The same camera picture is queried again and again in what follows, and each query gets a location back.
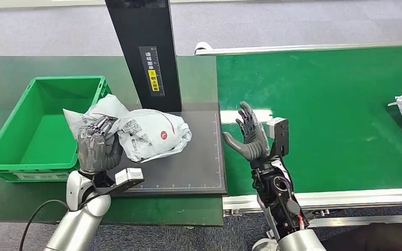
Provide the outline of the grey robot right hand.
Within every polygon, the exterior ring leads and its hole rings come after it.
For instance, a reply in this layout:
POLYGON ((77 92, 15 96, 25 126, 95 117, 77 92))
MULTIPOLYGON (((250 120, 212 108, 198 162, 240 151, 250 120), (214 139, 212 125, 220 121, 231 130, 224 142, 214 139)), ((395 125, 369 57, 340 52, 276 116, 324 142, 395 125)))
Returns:
POLYGON ((241 119, 236 119, 236 123, 240 128, 243 141, 236 140, 229 132, 223 132, 224 141, 248 162, 267 157, 270 147, 262 123, 258 121, 253 109, 246 101, 241 101, 239 106, 238 114, 241 119))

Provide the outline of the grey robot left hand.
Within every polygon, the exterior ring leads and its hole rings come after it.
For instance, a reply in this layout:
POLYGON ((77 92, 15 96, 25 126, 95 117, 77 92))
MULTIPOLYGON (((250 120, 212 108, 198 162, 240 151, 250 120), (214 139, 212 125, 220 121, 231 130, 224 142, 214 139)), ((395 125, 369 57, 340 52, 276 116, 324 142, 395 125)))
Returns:
POLYGON ((113 134, 113 142, 109 152, 106 143, 106 136, 114 123, 114 118, 102 116, 95 123, 79 128, 76 140, 81 172, 95 174, 119 165, 123 149, 118 134, 116 132, 113 134))

